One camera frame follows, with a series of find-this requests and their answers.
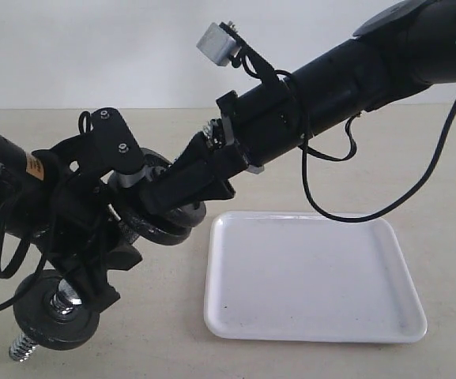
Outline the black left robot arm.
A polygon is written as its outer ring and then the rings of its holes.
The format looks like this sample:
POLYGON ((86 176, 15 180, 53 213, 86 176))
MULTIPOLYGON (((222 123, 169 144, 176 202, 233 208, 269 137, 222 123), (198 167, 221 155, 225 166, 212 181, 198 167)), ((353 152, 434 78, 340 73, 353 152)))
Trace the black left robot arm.
POLYGON ((30 283, 0 312, 37 287, 45 264, 88 310, 103 312, 120 298, 108 273, 141 260, 119 226, 129 208, 119 179, 143 171, 143 151, 122 118, 90 114, 81 127, 33 152, 0 134, 0 280, 17 273, 31 246, 40 252, 30 283))

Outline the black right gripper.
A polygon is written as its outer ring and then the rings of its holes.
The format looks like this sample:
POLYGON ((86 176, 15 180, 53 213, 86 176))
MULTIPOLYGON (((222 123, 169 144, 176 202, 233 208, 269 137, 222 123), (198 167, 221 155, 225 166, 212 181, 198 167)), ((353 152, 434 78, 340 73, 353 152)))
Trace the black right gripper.
POLYGON ((160 157, 145 159, 138 196, 149 213, 162 216, 185 205, 231 200, 236 191, 230 178, 242 171, 261 174, 265 170, 264 165, 251 162, 235 135, 237 100, 236 91, 218 98, 220 117, 210 119, 174 163, 160 157))

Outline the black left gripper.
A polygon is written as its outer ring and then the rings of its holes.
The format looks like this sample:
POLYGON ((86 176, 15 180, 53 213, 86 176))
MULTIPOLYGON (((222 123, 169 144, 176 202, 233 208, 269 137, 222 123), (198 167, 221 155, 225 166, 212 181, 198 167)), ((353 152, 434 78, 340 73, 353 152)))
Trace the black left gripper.
POLYGON ((26 197, 25 236, 62 277, 79 284, 85 306, 102 313, 120 300, 108 272, 129 271, 142 262, 142 255, 110 212, 106 185, 99 180, 84 186, 47 172, 33 153, 25 155, 25 172, 36 186, 26 197))

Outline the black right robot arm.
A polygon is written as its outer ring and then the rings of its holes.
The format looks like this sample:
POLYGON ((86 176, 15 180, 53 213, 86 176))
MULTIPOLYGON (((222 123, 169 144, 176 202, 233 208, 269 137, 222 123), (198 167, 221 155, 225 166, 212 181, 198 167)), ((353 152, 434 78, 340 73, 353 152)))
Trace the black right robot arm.
MULTIPOLYGON (((263 167, 294 148, 319 157, 310 141, 328 129, 414 96, 456 83, 456 1, 402 1, 366 21, 351 39, 290 73, 274 69, 248 44, 236 56, 258 85, 217 100, 220 117, 189 144, 140 197, 162 215, 195 202, 234 197, 230 179, 263 167)), ((432 160, 428 180, 456 115, 456 99, 432 160)))

